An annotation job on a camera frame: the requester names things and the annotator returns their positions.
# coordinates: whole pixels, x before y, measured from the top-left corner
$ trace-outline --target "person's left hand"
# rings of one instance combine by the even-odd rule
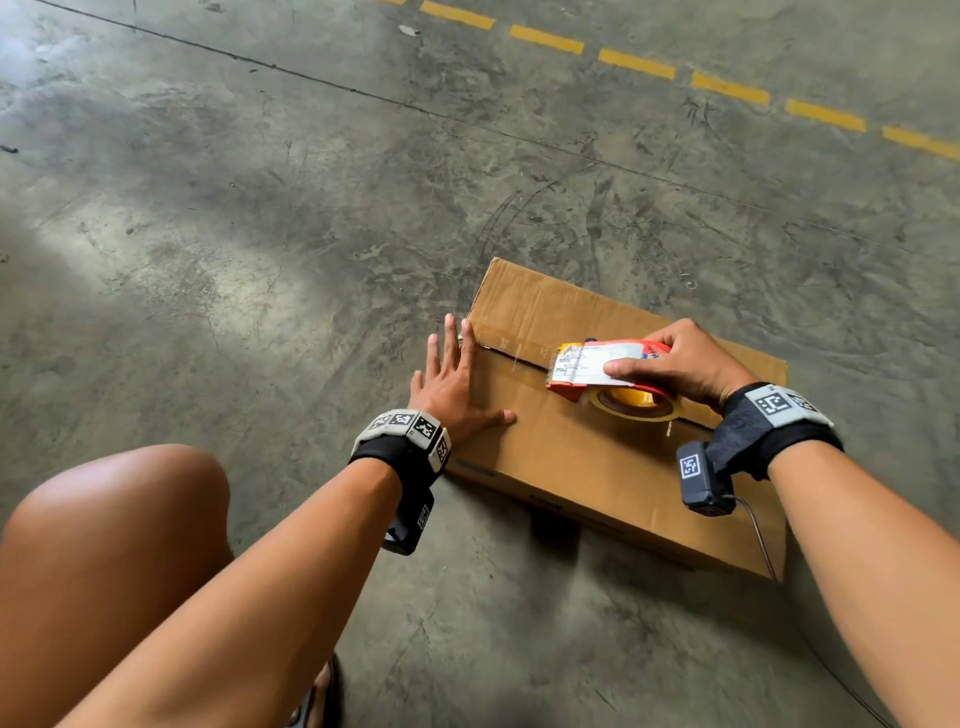
[[[510,409],[483,410],[470,406],[470,384],[477,356],[477,340],[473,327],[463,320],[461,332],[464,347],[457,346],[456,319],[452,313],[444,320],[444,361],[440,359],[437,334],[426,340],[426,381],[423,372],[414,372],[410,380],[410,409],[429,412],[440,420],[450,434],[450,442],[457,446],[474,432],[485,427],[512,425],[516,414]]]

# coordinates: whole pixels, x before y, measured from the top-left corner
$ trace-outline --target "human hand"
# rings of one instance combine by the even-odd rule
[[[681,319],[645,337],[670,347],[656,359],[615,359],[603,371],[618,379],[654,379],[689,400],[707,404],[723,414],[727,398],[740,387],[760,381],[734,359],[706,331],[690,319]]]
[[[512,425],[516,414],[509,409],[483,410],[470,406],[470,385],[473,366],[477,356],[477,340],[473,327],[463,320],[461,332],[464,346],[457,346],[456,319],[452,313],[444,319],[444,361],[440,360],[440,343],[437,334],[431,333],[426,340],[426,377],[423,372],[414,372],[410,380],[410,409],[429,412],[440,420],[456,446],[474,432],[485,427]]]

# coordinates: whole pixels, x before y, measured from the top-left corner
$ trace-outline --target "person's right arm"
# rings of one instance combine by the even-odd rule
[[[659,359],[609,362],[607,374],[656,378],[718,411],[757,377],[692,321],[648,339]],[[960,544],[838,449],[802,442],[770,479],[841,636],[904,728],[960,716]]]

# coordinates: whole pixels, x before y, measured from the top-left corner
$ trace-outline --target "forearm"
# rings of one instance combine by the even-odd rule
[[[347,624],[399,498],[389,466],[348,466],[185,602],[61,725],[285,724]]]
[[[830,614],[901,724],[944,726],[960,710],[960,544],[829,445],[770,465]]]

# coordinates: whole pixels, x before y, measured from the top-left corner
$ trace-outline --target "yellow dashed line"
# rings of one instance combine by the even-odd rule
[[[634,71],[639,71],[640,73],[649,73],[651,76],[660,76],[664,79],[669,79],[673,81],[677,76],[677,69],[672,65],[667,65],[666,63],[659,63],[657,61],[650,61],[649,59],[642,59],[639,56],[631,56],[629,53],[620,53],[618,51],[612,51],[610,48],[604,48],[600,51],[599,59],[602,63],[609,63],[611,65],[619,65],[623,68],[630,68]]]
[[[899,127],[883,127],[883,138],[915,149],[926,149],[935,155],[960,161],[960,146],[939,141],[926,134],[909,132]]]
[[[762,107],[770,106],[770,93],[762,88],[753,88],[748,85],[734,84],[730,81],[718,79],[715,76],[708,76],[705,73],[693,72],[691,81],[697,88],[705,88],[707,91],[722,93],[724,96],[732,96],[734,99],[749,101],[751,104],[760,104]]]
[[[472,25],[474,28],[480,28],[485,31],[492,28],[493,23],[496,22],[496,20],[491,17],[478,15],[475,12],[462,11],[460,8],[451,8],[449,5],[431,3],[430,0],[423,0],[423,5],[420,6],[420,9],[423,12],[429,12],[431,15],[436,15],[437,17],[442,17],[447,20],[456,20],[458,23],[466,23],[467,25]]]
[[[867,122],[859,116],[854,116],[845,111],[837,109],[828,109],[827,107],[818,107],[816,104],[807,104],[803,101],[788,99],[786,102],[786,112],[794,116],[805,116],[808,119],[822,121],[824,124],[832,124],[835,127],[843,127],[854,132],[864,133],[867,131]]]
[[[551,48],[556,48],[558,51],[574,53],[577,56],[584,52],[584,43],[581,40],[574,40],[573,38],[561,36],[552,36],[549,33],[544,33],[543,31],[538,31],[534,28],[524,28],[522,25],[515,25],[513,28],[511,28],[510,35],[520,40],[528,40],[531,43],[548,45]]]

